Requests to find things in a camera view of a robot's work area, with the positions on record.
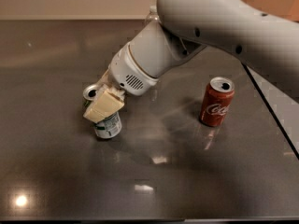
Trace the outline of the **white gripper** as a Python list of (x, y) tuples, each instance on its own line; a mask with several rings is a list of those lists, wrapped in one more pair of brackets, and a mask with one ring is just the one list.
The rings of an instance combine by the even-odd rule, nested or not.
[[(109, 87), (109, 81), (115, 87)], [(125, 91), (134, 96), (140, 96), (154, 87), (157, 78), (149, 76), (135, 61), (127, 43), (113, 57), (108, 71), (96, 82), (99, 91), (87, 107), (83, 117), (98, 123), (123, 108)]]

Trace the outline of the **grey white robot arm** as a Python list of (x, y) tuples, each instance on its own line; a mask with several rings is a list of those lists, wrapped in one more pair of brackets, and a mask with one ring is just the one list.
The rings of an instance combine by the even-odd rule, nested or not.
[(293, 100), (299, 98), (299, 24), (241, 0), (157, 0), (150, 22), (112, 59), (84, 118), (97, 123), (139, 96), (168, 70), (211, 46), (249, 66)]

